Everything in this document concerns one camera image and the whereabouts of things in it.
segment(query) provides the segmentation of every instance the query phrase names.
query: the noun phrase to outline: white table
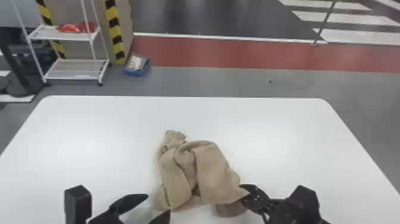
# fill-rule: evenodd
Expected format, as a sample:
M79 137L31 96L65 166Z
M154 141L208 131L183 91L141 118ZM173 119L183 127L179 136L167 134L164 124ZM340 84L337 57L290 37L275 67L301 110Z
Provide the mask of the white table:
M399 194L323 100L69 96L43 99L0 156L0 223L63 224L63 191L79 184L94 216L125 194L151 195L167 129L215 141L243 183L272 197L314 189L332 224L398 223ZM148 223L150 208L148 200L122 218ZM203 206L171 223L262 221Z

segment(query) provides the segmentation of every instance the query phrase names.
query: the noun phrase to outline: gray floor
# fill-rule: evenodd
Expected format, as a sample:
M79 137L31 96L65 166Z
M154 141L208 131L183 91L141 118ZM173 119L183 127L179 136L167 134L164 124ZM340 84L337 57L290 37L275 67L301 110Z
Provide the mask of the gray floor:
M0 152L40 99L48 95L322 98L331 103L400 190L397 74L154 67L149 76L137 78L122 74L121 67L113 67L101 88L94 83L58 83L44 89L31 104L8 104L0 111Z

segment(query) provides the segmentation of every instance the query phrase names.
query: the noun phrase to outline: robotic arm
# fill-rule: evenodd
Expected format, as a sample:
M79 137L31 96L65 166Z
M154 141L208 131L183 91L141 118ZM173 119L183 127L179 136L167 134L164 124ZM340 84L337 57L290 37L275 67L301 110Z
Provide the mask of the robotic arm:
M298 186L287 199L272 199L255 185L241 185L250 192L241 199L250 211L259 214L265 224L329 224L321 218L317 194Z
M287 199L272 199L255 185L241 185L250 194L240 202L259 214L264 224L329 224L321 218L315 191L298 186ZM91 219L88 224L124 224L120 216L134 209L148 198L146 194L130 194L112 203L108 210ZM65 190L65 223L86 224L92 216L92 196L83 186ZM167 210L149 224L169 224L171 211Z

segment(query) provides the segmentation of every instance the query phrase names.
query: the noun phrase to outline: white floor marking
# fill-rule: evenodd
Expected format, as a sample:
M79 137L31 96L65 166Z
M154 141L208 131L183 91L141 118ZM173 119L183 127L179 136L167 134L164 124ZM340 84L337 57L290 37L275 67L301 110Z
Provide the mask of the white floor marking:
M330 8L331 2L328 1L310 1L310 0L279 0L283 5L289 6L303 6L311 8ZM370 8L363 6L360 3L353 2L337 2L336 9L341 10L364 10L371 11Z
M314 13L305 11L293 11L293 13L303 21L322 22L326 16L326 13ZM353 14L332 13L329 16L328 22L400 26L400 23L393 21L385 16L379 16L379 15L353 15Z
M151 36L158 38L192 38L192 39L215 39L215 40L233 40L233 41L265 41L265 42L293 42L293 43L313 43L314 40L305 39L280 39L280 38L248 38L240 36L207 36L207 35L183 35L170 33L141 33L134 32L134 36Z
M8 76L9 73L10 73L10 71L0 70L0 77Z
M400 45L400 33L324 29L321 37L328 42Z
M388 7L395 8L400 11L400 3L399 2L395 2L393 0L375 0L375 1L380 2L384 5L387 5Z
M31 102L35 95L27 97L13 97L11 95L0 95L0 102Z

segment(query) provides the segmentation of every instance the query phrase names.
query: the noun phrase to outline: metal pole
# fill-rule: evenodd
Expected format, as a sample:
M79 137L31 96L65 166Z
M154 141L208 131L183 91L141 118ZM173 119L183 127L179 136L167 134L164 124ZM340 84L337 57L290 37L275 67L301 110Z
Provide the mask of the metal pole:
M107 50L107 46L106 46L106 44L105 44L105 39L104 39L104 37L103 37L103 31L101 30L101 27L100 27L100 20L99 20L99 16L97 15L95 2L94 2L93 0L90 0L90 1L91 1L91 3L92 3L93 12L95 13L95 18L96 18L97 25L98 25L99 28L100 28L100 36L101 36L101 41L103 42L103 47L104 47L105 55L106 55L106 58L108 58L108 56L109 56L109 55L108 55L108 50Z
M33 59L35 61L36 66L37 66L37 69L39 70L40 76L42 77L43 82L46 83L47 81L46 81L45 75L43 74L43 70L42 70L42 68L40 66L40 63L39 63L39 60L38 60L38 58L36 56L35 50L32 47L32 42L28 38L28 33L26 32L25 24L24 24L24 21L22 20L21 14L20 14L20 12L18 10L18 6L15 3L15 0L11 0L11 3L12 3L12 7L14 9L14 12L16 13L16 15L18 17L18 21L20 22L20 25L21 25L21 28L22 28L22 32L25 35L26 42L28 43L30 52L32 53L32 56L33 56Z
M92 34L89 29L89 20L88 20L88 15L86 14L86 7L85 7L85 2L83 0L80 0L80 3L82 4L82 11L83 11L83 17L85 18L85 24L86 24L86 30L87 30L87 35L89 37L89 42L90 42L90 49L92 50L92 55L95 63L95 69L98 71L98 66L97 66L97 58L96 58L96 52L95 48L93 46L94 40L92 39Z
M332 4L330 5L330 8L329 8L329 10L328 10L328 13L326 14L325 19L324 19L324 21L322 22L322 25L321 25L321 27L320 27L320 30L318 31L318 36L316 37L316 39L314 40L314 42L312 43L312 45L315 45L315 44L317 43L318 37L321 36L322 30L325 28L326 23L328 22L328 18L329 18L329 16L330 16L330 14L332 13L332 11L333 11L333 9L334 9L334 7L335 7L335 5L336 5L337 2L338 2L338 0L332 1Z

